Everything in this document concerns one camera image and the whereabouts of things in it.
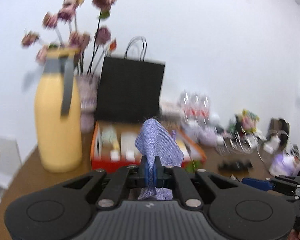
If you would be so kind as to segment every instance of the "metal bolt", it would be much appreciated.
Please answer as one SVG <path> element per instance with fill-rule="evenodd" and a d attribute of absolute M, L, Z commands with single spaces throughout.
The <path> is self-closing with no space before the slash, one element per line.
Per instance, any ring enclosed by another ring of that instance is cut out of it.
<path fill-rule="evenodd" d="M 196 198 L 190 198 L 186 201 L 186 205 L 188 207 L 198 207 L 201 205 L 201 201 L 199 199 Z"/>
<path fill-rule="evenodd" d="M 98 205 L 100 207 L 112 207 L 114 205 L 114 202 L 111 199 L 104 198 L 99 200 Z"/>

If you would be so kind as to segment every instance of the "lavender fabric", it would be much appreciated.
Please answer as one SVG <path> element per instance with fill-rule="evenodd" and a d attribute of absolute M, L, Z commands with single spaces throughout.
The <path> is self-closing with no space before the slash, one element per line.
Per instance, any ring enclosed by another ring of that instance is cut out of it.
<path fill-rule="evenodd" d="M 135 146 L 142 155 L 147 156 L 148 162 L 148 188 L 141 189 L 138 199 L 147 199 L 152 196 L 156 196 L 157 200 L 172 199 L 170 189 L 154 187 L 154 158 L 159 156 L 163 166 L 180 167 L 183 153 L 174 139 L 157 120 L 148 119 L 141 128 Z"/>

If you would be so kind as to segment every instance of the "pitcher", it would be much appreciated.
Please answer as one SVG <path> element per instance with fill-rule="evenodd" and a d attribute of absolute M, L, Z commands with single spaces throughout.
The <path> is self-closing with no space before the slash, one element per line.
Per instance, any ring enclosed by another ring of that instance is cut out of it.
<path fill-rule="evenodd" d="M 82 160 L 80 96 L 74 79 L 75 49 L 49 50 L 35 95 L 41 163 L 51 172 L 75 169 Z"/>

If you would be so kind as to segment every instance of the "bouquet of dried roses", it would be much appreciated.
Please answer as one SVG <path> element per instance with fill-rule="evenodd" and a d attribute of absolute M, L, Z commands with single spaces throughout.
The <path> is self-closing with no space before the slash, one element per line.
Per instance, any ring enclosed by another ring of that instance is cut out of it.
<path fill-rule="evenodd" d="M 98 20 L 98 27 L 94 35 L 94 42 L 93 42 L 93 54 L 92 59 L 90 61 L 89 67 L 87 69 L 87 74 L 91 74 L 93 60 L 97 54 L 97 51 L 100 46 L 103 47 L 103 52 L 101 54 L 100 59 L 98 60 L 94 71 L 94 74 L 99 62 L 101 61 L 102 57 L 105 55 L 107 51 L 111 52 L 116 49 L 116 40 L 111 41 L 111 32 L 107 28 L 107 26 L 100 26 L 100 21 L 103 19 L 107 19 L 110 16 L 110 9 L 111 6 L 117 0 L 92 0 L 92 4 L 100 9 L 99 20 Z M 83 74 L 83 59 L 84 59 L 84 51 L 87 48 L 88 44 L 90 43 L 90 34 L 87 32 L 80 33 L 78 31 L 77 25 L 77 16 L 76 10 L 79 6 L 83 4 L 84 0 L 63 0 L 62 8 L 56 14 L 51 14 L 48 12 L 45 17 L 43 18 L 42 25 L 46 29 L 53 29 L 56 31 L 59 44 L 58 43 L 45 43 L 38 33 L 29 32 L 26 33 L 22 39 L 22 46 L 28 48 L 30 45 L 34 44 L 35 42 L 39 42 L 42 44 L 42 48 L 39 50 L 36 60 L 39 64 L 44 64 L 47 57 L 47 52 L 49 49 L 58 49 L 58 48 L 76 48 L 78 53 L 74 57 L 74 66 L 77 69 L 78 73 L 80 72 Z M 68 42 L 64 42 L 60 31 L 58 29 L 58 23 L 63 21 L 68 23 L 69 25 L 69 39 Z"/>

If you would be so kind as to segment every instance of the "wooden tabletop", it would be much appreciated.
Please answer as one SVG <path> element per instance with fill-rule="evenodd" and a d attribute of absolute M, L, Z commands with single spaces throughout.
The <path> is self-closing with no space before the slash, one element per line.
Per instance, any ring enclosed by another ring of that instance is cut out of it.
<path fill-rule="evenodd" d="M 90 171 L 90 145 L 92 141 L 92 133 L 82 136 L 83 146 L 83 161 L 81 165 L 75 170 L 68 173 L 50 173 L 46 171 L 39 158 L 38 149 L 36 149 L 26 163 L 22 166 L 19 173 L 16 175 L 9 189 L 6 191 L 0 204 L 0 240 L 10 240 L 10 235 L 4 225 L 3 217 L 7 206 L 18 197 L 29 194 L 34 191 L 41 190 L 63 182 L 67 179 L 71 179 L 87 173 Z M 263 162 L 260 160 L 258 154 L 255 152 L 251 155 L 236 155 L 220 156 L 214 148 L 204 148 L 207 155 L 207 161 L 204 164 L 204 168 L 207 171 L 218 173 L 218 164 L 222 161 L 229 160 L 250 160 L 253 169 L 249 173 L 221 173 L 225 176 L 236 175 L 239 179 L 243 177 L 252 177 L 257 179 L 265 179 L 270 176 Z"/>

